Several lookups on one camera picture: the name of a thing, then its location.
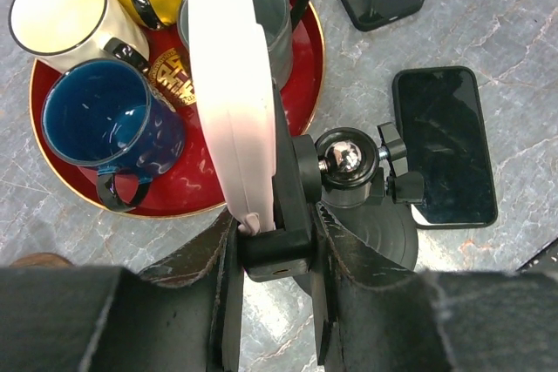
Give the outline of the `black phone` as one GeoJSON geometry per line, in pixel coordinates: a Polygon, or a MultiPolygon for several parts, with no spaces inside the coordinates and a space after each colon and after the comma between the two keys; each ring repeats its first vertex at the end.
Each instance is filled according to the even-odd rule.
{"type": "Polygon", "coordinates": [[[481,228],[498,218],[477,78],[465,66],[403,70],[391,85],[398,132],[424,197],[411,207],[422,229],[481,228]]]}

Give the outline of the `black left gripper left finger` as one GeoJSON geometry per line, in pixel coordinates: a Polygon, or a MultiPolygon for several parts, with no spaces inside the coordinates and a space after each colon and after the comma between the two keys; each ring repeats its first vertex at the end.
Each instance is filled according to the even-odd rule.
{"type": "Polygon", "coordinates": [[[4,371],[236,371],[243,276],[228,213],[139,273],[3,267],[4,371]]]}

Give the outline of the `black round-base phone stand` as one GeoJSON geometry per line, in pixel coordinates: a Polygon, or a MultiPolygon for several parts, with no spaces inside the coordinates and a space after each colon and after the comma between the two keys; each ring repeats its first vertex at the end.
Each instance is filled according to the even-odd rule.
{"type": "Polygon", "coordinates": [[[303,277],[312,285],[344,275],[359,287],[394,287],[412,275],[417,245],[394,261],[363,241],[376,227],[383,240],[414,235],[408,205],[423,197],[424,181],[407,167],[394,124],[378,126],[379,145],[355,128],[336,128],[318,140],[291,136],[281,95],[274,93],[276,174],[273,224],[240,244],[256,282],[303,277]]]}

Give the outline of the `round red tray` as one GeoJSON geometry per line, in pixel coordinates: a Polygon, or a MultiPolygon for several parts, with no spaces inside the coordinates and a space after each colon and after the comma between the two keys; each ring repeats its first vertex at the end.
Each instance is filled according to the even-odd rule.
{"type": "MultiPolygon", "coordinates": [[[[160,31],[145,30],[144,33],[151,50],[151,66],[160,54],[171,48],[188,54],[176,26],[160,31]]],[[[293,68],[287,84],[281,90],[281,96],[289,131],[296,136],[308,129],[323,86],[323,31],[312,5],[307,7],[294,30],[292,48],[293,68]]],[[[64,162],[49,149],[42,133],[43,104],[48,91],[59,77],[59,72],[47,64],[40,61],[34,63],[29,93],[34,135],[41,153],[57,177],[80,198],[94,206],[100,206],[95,170],[64,162]]],[[[202,213],[224,203],[214,165],[203,138],[196,104],[175,109],[186,129],[185,150],[170,171],[153,180],[145,199],[130,211],[133,217],[182,217],[202,213]]]]}

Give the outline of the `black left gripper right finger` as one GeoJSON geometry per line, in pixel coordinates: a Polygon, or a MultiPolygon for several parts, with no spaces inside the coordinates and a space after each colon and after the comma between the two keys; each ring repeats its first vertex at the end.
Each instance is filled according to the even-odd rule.
{"type": "Polygon", "coordinates": [[[554,371],[554,272],[415,273],[311,210],[317,362],[328,371],[554,371]]]}

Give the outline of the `cream ceramic mug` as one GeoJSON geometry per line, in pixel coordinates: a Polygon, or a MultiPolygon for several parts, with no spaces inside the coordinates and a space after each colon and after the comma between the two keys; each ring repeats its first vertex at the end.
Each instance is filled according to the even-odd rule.
{"type": "Polygon", "coordinates": [[[22,49],[60,73],[94,58],[149,70],[146,36],[118,0],[13,0],[8,23],[22,49]]]}

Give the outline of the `grey-green ceramic mug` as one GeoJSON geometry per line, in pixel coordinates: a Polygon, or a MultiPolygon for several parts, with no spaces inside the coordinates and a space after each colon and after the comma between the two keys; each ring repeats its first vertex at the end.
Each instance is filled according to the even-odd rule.
{"type": "Polygon", "coordinates": [[[257,79],[282,89],[293,68],[293,33],[310,0],[182,0],[177,31],[189,52],[197,91],[217,75],[257,79]]]}

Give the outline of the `small gold brown ornament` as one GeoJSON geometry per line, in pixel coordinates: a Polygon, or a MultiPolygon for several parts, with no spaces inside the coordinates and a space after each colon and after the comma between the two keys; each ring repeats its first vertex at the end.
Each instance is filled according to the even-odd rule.
{"type": "Polygon", "coordinates": [[[196,102],[189,56],[184,51],[171,48],[160,54],[152,63],[148,79],[175,108],[196,102]]]}

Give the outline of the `dark blue mug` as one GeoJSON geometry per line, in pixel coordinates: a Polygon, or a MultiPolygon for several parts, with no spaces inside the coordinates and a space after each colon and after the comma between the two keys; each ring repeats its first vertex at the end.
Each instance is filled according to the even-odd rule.
{"type": "Polygon", "coordinates": [[[101,58],[74,66],[52,86],[42,132],[64,162],[95,170],[101,204],[120,213],[146,198],[187,138],[179,113],[139,70],[101,58]]]}

